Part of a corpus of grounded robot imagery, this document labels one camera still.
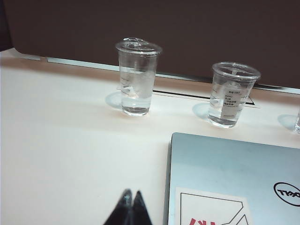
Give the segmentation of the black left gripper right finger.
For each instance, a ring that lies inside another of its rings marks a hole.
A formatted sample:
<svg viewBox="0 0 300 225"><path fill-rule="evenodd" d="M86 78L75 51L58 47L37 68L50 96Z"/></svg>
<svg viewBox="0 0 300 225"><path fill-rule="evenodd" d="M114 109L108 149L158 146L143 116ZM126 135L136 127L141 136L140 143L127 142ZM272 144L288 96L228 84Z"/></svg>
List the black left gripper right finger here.
<svg viewBox="0 0 300 225"><path fill-rule="evenodd" d="M137 191L133 203L133 224L134 225L152 225L142 193Z"/></svg>

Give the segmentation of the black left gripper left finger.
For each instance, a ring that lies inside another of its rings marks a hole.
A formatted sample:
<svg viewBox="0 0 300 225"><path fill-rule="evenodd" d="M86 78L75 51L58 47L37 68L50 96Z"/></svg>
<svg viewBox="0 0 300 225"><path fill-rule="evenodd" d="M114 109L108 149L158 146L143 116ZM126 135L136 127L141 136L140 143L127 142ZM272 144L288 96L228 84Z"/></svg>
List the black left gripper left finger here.
<svg viewBox="0 0 300 225"><path fill-rule="evenodd" d="M130 225L131 224L131 209L132 209L132 192L130 189L125 189L114 210L105 221L105 225Z"/></svg>

